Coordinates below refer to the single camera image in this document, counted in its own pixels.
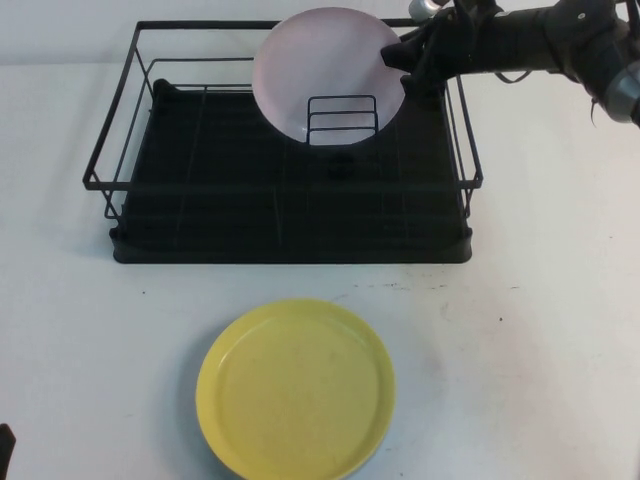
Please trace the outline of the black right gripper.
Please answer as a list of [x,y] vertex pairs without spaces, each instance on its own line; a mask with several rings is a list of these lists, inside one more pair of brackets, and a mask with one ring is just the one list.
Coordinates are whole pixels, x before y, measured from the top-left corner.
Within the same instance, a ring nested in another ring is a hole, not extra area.
[[418,63],[418,68],[400,81],[407,96],[423,96],[462,72],[477,46],[480,28],[499,12],[445,9],[427,21],[423,29],[406,33],[398,43],[382,48],[381,57],[386,66],[394,69],[414,69]]

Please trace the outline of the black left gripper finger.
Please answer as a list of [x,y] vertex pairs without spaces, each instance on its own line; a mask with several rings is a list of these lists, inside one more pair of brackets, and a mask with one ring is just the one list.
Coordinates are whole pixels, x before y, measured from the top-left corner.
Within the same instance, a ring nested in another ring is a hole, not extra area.
[[0,425],[0,480],[5,480],[10,466],[16,437],[8,424]]

